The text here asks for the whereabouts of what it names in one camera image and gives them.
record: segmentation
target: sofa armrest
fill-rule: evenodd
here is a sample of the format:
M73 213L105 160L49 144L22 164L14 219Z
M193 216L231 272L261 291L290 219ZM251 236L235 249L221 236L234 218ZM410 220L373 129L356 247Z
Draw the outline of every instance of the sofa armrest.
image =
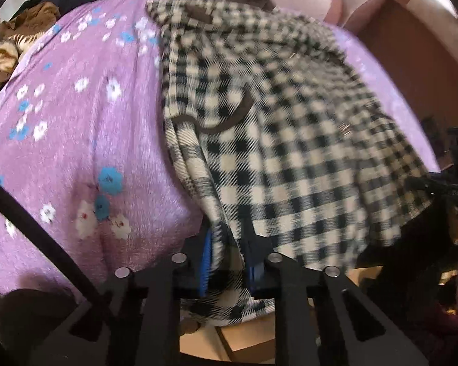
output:
M358 34L384 2L385 0L342 0L342 15L338 24L351 33Z

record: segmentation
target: metal bolt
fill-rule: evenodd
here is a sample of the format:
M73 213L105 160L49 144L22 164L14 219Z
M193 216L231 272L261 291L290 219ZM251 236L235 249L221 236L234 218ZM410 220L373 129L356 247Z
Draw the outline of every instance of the metal bolt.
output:
M127 267L120 267L115 270L115 276L117 278L127 278L130 273L131 273L131 270Z
M340 275L340 269L334 265L330 265L329 267L326 267L324 269L324 272L326 273L327 276L332 277L332 278L338 277Z
M283 260L283 256L280 253L270 253L268 255L268 261L270 263L280 263Z
M186 259L187 255L184 253L175 253L173 256L171 256L171 261L177 264L184 263Z

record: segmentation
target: plaid fabric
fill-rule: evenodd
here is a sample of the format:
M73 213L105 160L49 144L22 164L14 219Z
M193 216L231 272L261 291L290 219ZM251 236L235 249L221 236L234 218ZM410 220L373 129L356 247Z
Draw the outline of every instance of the plaid fabric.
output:
M243 217L306 267L346 269L429 204L403 186L426 173L422 162L328 28L224 0L156 0L147 11L161 27L170 157L214 233L209 297L190 312L226 325L274 310L243 288ZM210 132L246 96L241 121Z

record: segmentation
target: blue flower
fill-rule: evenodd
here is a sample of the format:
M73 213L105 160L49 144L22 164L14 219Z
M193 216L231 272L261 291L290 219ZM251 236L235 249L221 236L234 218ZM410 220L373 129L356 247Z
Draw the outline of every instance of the blue flower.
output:
M26 138L28 133L29 133L29 127L27 125L24 125L24 127L17 132L17 140L19 142L22 142L22 140Z
M59 26L58 24L55 24L53 26L53 34L58 34L61 30L61 26Z
M110 213L110 202L105 195L99 194L95 199L95 216L98 221L105 220Z
M18 105L18 111L25 111L25 109L27 109L27 106L29 106L29 101L28 100L24 100L23 102L21 102Z
M116 195L122 191L122 174L112 166L104 166L99 173L99 185L107 194Z
M125 42L132 42L134 41L134 36L132 34L129 34L127 31L123 31L121 33L121 38Z

